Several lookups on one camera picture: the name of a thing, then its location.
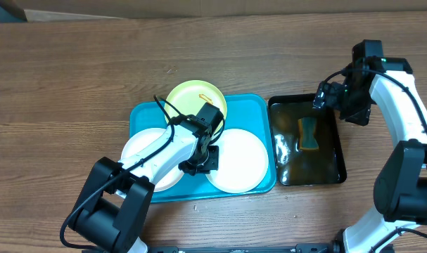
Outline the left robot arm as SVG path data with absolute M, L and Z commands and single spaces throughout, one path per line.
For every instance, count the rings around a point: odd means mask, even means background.
M 137 154 L 98 160 L 61 226 L 62 244 L 83 252 L 128 252 L 142 232 L 157 182 L 174 167 L 191 175 L 218 167 L 213 131 L 223 121 L 220 112 L 178 115 Z

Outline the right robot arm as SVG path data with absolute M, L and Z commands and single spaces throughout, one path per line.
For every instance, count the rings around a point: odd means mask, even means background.
M 322 81 L 314 108 L 332 108 L 340 119 L 365 126 L 371 105 L 383 115 L 393 151 L 374 183 L 373 207 L 353 226 L 340 231 L 333 252 L 392 252 L 391 242 L 427 225 L 427 109 L 404 58 L 387 58 L 379 40 L 352 48 L 352 62 L 339 72 L 343 83 Z

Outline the yellow-green plate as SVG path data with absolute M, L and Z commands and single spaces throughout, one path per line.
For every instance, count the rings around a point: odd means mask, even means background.
M 181 114 L 196 115 L 205 103 L 219 108 L 227 117 L 227 103 L 222 92 L 213 84 L 202 80 L 189 80 L 174 87 L 165 99 Z

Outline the green yellow sponge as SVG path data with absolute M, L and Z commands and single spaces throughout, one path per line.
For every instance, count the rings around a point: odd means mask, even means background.
M 299 149 L 318 150 L 319 144 L 315 138 L 317 119 L 315 117 L 303 117 L 298 120 Z

